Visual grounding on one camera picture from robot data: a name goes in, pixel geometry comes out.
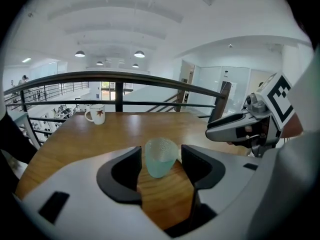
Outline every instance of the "cup rim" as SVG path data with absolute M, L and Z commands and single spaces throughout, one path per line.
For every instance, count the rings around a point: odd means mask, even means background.
M 90 105 L 90 109 L 91 110 L 99 110 L 99 109 L 102 109 L 102 108 L 104 108 L 105 107 L 105 105 L 103 105 L 103 104 L 92 104 L 92 105 Z

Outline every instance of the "glass cup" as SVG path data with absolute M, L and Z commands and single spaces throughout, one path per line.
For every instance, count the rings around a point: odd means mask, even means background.
M 178 146 L 167 138 L 153 138 L 145 144 L 146 168 L 154 178 L 165 176 L 174 165 L 178 155 Z

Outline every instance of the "fluorescent light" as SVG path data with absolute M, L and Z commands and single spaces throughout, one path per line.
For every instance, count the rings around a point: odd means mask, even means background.
M 76 57 L 84 57 L 86 56 L 83 50 L 78 50 L 75 55 Z
M 134 56 L 138 57 L 138 58 L 144 58 L 145 57 L 145 54 L 143 51 L 141 50 L 137 50 L 134 54 Z
M 23 62 L 23 63 L 26 63 L 26 62 L 28 62 L 28 61 L 31 61 L 31 58 L 26 58 L 26 59 L 23 60 L 22 62 Z

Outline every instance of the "white mug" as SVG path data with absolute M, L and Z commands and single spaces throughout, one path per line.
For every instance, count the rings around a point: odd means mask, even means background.
M 87 114 L 90 112 L 92 120 L 87 117 Z M 94 104 L 90 106 L 90 110 L 87 110 L 84 113 L 85 119 L 90 122 L 94 122 L 96 125 L 102 125 L 106 119 L 105 105 L 103 104 Z

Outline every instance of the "robotic arm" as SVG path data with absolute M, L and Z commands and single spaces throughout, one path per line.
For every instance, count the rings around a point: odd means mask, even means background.
M 233 142 L 261 157 L 278 143 L 283 128 L 295 111 L 287 94 L 291 84 L 282 72 L 271 75 L 259 89 L 246 98 L 247 108 L 210 122 L 206 137 L 215 142 Z M 246 132 L 251 126 L 252 132 Z

